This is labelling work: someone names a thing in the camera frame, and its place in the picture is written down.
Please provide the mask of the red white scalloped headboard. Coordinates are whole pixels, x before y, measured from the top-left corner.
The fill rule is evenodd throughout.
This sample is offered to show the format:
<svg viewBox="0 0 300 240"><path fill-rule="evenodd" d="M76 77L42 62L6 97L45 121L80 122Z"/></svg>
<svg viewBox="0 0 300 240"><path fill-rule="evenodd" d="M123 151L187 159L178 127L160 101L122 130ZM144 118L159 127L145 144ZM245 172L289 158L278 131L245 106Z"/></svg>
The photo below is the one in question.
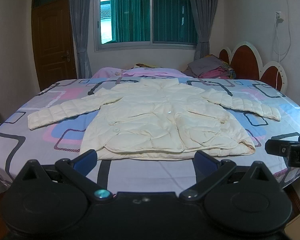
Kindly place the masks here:
<svg viewBox="0 0 300 240"><path fill-rule="evenodd" d="M223 47L219 58L230 65L237 79L261 81L279 92L287 91L287 75L281 63L270 61L264 64L257 48L247 41L238 43L233 50Z"/></svg>

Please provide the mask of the white wall charger plug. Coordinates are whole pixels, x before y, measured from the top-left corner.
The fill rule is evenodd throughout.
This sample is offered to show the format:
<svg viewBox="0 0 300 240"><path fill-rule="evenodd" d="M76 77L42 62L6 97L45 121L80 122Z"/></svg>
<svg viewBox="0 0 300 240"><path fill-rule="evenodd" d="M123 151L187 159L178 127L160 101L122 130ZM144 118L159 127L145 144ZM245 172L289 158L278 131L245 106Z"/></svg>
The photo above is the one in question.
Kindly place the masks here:
<svg viewBox="0 0 300 240"><path fill-rule="evenodd" d="M282 23L284 20L285 20L285 16L284 16L283 12L276 11L275 12L275 22Z"/></svg>

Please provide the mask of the patterned grey blue bedsheet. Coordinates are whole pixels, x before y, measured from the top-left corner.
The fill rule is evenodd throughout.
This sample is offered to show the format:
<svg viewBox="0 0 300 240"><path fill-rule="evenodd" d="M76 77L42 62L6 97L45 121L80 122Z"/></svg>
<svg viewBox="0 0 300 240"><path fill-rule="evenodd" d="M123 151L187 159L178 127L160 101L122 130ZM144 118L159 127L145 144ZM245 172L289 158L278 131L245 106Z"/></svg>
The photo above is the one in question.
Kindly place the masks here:
<svg viewBox="0 0 300 240"><path fill-rule="evenodd" d="M95 113L89 113L32 131L27 124L30 113L82 98L101 88L110 89L119 83L136 82L136 77L60 81L20 107L0 126L0 193L7 190L30 159L36 159L44 165L54 164L62 158L77 157L85 129L95 117ZM240 166L248 166L256 160L264 162L281 186L286 186L300 177L300 168L288 167L285 159L268 155L264 149L265 142L270 138L296 141L300 135L300 106L289 97L265 83L253 80L198 80L187 77L181 78L180 82L202 89L221 90L229 95L276 107L281 114L279 122L250 113L234 113L256 148L252 155L234 157L234 162ZM181 193L200 181L202 175L191 160L125 159L98 161L88 178L114 193Z"/></svg>

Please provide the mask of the brown wooden door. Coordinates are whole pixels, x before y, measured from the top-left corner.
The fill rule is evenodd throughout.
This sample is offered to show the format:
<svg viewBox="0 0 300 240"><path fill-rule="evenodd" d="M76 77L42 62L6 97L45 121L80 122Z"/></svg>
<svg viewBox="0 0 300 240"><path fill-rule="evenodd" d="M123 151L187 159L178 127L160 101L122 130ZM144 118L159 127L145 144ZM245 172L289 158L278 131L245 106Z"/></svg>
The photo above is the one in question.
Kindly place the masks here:
<svg viewBox="0 0 300 240"><path fill-rule="evenodd" d="M32 0L31 30L39 88L76 79L69 0Z"/></svg>

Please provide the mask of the cream white puffer jacket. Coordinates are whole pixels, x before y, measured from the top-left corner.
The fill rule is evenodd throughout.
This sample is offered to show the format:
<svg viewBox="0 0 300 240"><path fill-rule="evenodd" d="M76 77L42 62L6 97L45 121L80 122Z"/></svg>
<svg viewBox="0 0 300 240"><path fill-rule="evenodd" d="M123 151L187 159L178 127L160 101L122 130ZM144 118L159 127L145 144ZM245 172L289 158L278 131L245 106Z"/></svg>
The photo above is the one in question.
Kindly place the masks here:
<svg viewBox="0 0 300 240"><path fill-rule="evenodd" d="M95 150L101 160L181 160L197 151L213 157L251 155L255 144L233 110L281 119L277 108L223 91L178 79L141 79L31 113L28 127L34 130L96 112L80 152Z"/></svg>

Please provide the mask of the right grey curtain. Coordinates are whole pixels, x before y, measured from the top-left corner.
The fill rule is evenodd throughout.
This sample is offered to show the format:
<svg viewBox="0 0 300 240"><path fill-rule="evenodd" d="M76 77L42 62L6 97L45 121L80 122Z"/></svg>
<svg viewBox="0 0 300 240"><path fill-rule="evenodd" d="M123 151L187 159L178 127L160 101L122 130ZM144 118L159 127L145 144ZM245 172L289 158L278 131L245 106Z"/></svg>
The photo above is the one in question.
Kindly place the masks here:
<svg viewBox="0 0 300 240"><path fill-rule="evenodd" d="M198 60L210 52L210 36L217 10L218 0L190 0L198 42L194 59Z"/></svg>

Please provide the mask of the pink blanket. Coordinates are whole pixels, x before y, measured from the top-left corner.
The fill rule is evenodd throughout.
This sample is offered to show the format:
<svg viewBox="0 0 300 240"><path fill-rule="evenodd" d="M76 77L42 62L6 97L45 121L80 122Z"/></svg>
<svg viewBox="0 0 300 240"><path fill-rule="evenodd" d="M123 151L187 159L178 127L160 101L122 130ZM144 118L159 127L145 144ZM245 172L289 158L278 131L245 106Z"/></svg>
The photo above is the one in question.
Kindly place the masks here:
<svg viewBox="0 0 300 240"><path fill-rule="evenodd" d="M96 78L110 77L187 77L184 73L171 68L133 68L120 69L113 67L104 67L98 70L93 76Z"/></svg>

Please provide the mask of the left grey curtain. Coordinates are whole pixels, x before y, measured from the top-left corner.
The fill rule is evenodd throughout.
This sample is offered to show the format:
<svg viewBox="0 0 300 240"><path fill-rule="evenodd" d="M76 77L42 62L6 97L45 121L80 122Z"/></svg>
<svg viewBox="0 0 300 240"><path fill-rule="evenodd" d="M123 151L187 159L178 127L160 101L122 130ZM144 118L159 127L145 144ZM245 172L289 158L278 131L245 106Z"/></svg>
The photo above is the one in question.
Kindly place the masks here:
<svg viewBox="0 0 300 240"><path fill-rule="evenodd" d="M79 78L92 76L87 52L90 0L69 0L73 37L76 45Z"/></svg>

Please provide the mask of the grey curtain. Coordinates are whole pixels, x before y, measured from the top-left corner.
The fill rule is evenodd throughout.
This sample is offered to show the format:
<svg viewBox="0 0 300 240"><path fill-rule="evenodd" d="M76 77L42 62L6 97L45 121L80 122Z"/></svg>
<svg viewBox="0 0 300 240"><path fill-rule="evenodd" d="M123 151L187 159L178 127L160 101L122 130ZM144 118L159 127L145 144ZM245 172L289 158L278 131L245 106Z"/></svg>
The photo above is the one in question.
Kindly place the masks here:
<svg viewBox="0 0 300 240"><path fill-rule="evenodd" d="M210 52L210 36L217 10L218 0L190 0L198 42L194 59L198 60Z"/></svg>
<svg viewBox="0 0 300 240"><path fill-rule="evenodd" d="M73 37L76 45L79 78L92 76L87 52L90 0L69 0Z"/></svg>

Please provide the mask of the window with green bars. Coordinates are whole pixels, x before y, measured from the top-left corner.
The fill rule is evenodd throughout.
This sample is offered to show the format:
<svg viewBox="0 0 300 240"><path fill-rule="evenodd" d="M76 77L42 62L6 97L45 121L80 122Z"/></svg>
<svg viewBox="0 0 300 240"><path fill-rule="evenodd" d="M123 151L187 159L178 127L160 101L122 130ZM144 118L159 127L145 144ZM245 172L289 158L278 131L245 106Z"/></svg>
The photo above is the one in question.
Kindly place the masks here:
<svg viewBox="0 0 300 240"><path fill-rule="evenodd" d="M191 47L190 0L94 0L95 48Z"/></svg>

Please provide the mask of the stack of folded clothes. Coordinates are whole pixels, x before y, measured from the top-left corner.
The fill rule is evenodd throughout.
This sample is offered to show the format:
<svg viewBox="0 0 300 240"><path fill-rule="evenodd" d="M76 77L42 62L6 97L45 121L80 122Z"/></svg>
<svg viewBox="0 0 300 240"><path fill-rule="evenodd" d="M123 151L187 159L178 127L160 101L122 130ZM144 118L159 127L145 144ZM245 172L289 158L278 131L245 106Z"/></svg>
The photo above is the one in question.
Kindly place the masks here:
<svg viewBox="0 0 300 240"><path fill-rule="evenodd" d="M212 54L189 63L183 74L199 79L236 78L236 73L230 65Z"/></svg>

